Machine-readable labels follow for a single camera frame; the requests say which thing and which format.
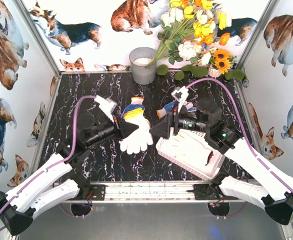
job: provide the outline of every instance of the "white work glove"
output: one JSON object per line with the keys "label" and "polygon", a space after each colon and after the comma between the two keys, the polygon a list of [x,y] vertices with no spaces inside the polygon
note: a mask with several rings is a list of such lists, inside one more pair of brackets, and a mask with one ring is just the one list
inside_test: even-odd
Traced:
{"label": "white work glove", "polygon": [[129,155],[145,151],[148,145],[153,144],[152,135],[149,133],[151,124],[143,116],[145,111],[145,107],[142,105],[143,100],[142,97],[132,97],[131,104],[126,106],[122,114],[122,118],[126,122],[139,126],[139,128],[127,138],[120,141],[121,151],[126,151]]}

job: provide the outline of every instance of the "white basket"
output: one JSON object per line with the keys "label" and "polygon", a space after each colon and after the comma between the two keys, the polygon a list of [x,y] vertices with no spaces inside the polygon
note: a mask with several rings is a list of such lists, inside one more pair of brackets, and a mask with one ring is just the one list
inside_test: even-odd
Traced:
{"label": "white basket", "polygon": [[193,135],[200,143],[205,146],[207,149],[211,149],[213,151],[213,156],[211,157],[209,163],[207,164],[208,157],[206,159],[197,159],[196,162],[181,162],[176,159],[174,156],[170,155],[169,152],[165,152],[163,146],[165,144],[170,144],[169,140],[160,138],[156,144],[157,153],[164,157],[165,159],[170,160],[172,163],[180,166],[186,171],[192,173],[195,176],[198,176],[204,181],[210,181],[214,176],[219,172],[220,167],[225,159],[225,156],[222,155],[219,151],[213,149],[208,145],[205,141],[204,136],[206,135],[203,132],[190,131],[190,135]]}

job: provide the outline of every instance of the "black marble surface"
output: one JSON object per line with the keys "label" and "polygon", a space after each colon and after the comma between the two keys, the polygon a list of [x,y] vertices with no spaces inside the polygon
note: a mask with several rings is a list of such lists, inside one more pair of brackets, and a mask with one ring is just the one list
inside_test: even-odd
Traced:
{"label": "black marble surface", "polygon": [[[131,97],[143,97],[144,115],[152,124],[158,119],[156,110],[173,100],[171,92],[175,87],[182,87],[194,80],[194,77],[186,75],[183,81],[175,81],[174,72],[169,72],[167,76],[157,76],[153,83],[142,86],[133,81],[130,72],[62,75],[39,167],[55,152],[57,145],[71,134],[74,108],[80,97],[84,95],[110,97],[117,102],[116,111],[119,115],[131,103]],[[235,86],[232,83],[226,83],[226,86],[235,97],[237,107],[243,116]],[[193,89],[195,92],[189,90],[188,101],[196,105],[202,98],[212,98],[222,108],[223,120],[240,129],[230,98],[219,85],[214,82],[201,82]],[[79,115],[84,113],[90,113],[98,119],[102,116],[102,112],[92,99],[85,99],[82,102]],[[247,134],[250,135],[244,116],[242,121]],[[89,158],[81,167],[77,167],[75,172],[93,182],[199,179],[159,156],[156,150],[158,138],[153,137],[153,141],[154,145],[148,146],[147,151],[128,155],[120,151],[120,144],[116,140],[110,138],[96,145],[91,150],[92,154]],[[236,178],[249,177],[245,170],[227,158],[221,170],[227,171]]]}

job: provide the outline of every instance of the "orange flower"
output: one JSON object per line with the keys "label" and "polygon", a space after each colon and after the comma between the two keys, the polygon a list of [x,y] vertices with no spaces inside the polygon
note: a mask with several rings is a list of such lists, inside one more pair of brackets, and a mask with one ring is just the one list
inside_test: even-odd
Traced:
{"label": "orange flower", "polygon": [[221,46],[225,46],[228,43],[229,39],[230,33],[227,32],[221,36],[220,42],[218,44],[220,44]]}
{"label": "orange flower", "polygon": [[211,45],[213,43],[213,35],[212,34],[209,34],[208,36],[205,36],[204,37],[204,42],[207,45]]}

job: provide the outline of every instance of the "wallpaper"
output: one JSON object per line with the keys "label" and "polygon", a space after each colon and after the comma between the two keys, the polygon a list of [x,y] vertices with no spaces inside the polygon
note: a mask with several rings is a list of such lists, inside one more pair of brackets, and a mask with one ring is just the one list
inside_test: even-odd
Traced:
{"label": "wallpaper", "polygon": [[31,174],[53,75],[14,3],[0,0],[0,191]]}
{"label": "wallpaper", "polygon": [[[170,0],[24,2],[59,69],[73,72],[129,70],[129,54],[133,49],[158,48],[157,36],[162,29],[159,19],[168,11]],[[268,0],[221,0],[217,3],[232,17],[232,26],[227,29],[231,39],[223,48],[237,59],[267,3]],[[186,64],[177,62],[172,66],[167,60],[158,64],[161,63],[170,68]]]}

